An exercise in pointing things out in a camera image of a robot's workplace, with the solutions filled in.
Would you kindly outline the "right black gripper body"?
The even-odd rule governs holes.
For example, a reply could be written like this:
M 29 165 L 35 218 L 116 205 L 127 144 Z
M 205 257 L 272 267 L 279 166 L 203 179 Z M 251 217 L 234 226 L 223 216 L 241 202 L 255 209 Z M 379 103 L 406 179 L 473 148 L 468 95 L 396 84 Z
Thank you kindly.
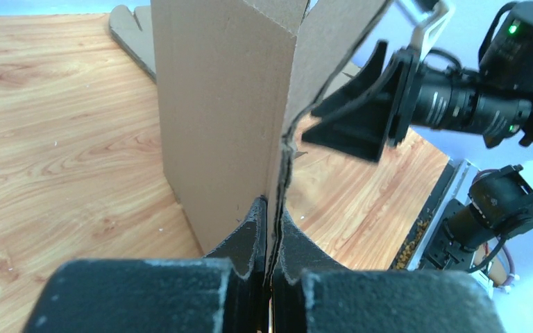
M 408 126 L 479 135 L 487 148 L 513 137 L 526 124 L 531 100 L 488 87 L 476 71 L 462 67 L 453 54 L 431 49 L 449 62 L 439 70 L 422 62 L 404 89 L 396 113 Z

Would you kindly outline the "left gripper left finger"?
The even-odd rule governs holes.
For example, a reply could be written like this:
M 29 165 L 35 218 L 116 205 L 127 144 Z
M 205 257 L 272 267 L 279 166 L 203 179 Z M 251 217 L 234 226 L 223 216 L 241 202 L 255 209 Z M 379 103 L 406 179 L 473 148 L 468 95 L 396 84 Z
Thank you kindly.
M 266 332 L 267 200 L 194 259 L 76 259 L 49 278 L 25 332 Z

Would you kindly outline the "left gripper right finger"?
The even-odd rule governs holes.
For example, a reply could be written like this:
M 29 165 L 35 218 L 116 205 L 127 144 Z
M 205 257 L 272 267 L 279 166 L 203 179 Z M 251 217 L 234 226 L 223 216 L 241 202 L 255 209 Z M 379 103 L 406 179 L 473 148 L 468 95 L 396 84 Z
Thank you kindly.
M 496 308 L 460 271 L 353 271 L 282 207 L 270 211 L 274 332 L 503 332 Z

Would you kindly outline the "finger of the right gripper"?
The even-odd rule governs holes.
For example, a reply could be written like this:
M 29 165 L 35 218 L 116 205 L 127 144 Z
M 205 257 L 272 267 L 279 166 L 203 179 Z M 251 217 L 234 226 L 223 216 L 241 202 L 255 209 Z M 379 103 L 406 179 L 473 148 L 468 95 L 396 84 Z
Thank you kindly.
M 404 65 L 386 68 L 363 94 L 332 114 L 319 118 L 301 140 L 378 163 L 397 122 Z
M 351 76 L 347 83 L 343 84 L 338 90 L 329 95 L 329 97 L 324 98 L 311 111 L 311 115 L 319 118 L 328 116 L 365 93 L 381 76 L 387 47 L 388 42 L 386 40 L 378 41 L 373 50 L 373 54 L 360 71 L 354 76 Z

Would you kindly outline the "cardboard box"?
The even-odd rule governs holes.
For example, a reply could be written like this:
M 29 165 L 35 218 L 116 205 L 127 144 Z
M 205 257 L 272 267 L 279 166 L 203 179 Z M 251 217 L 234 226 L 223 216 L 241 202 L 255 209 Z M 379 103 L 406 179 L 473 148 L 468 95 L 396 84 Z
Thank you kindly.
M 200 247 L 216 248 L 266 196 L 267 257 L 294 128 L 389 1 L 153 1 L 164 175 Z

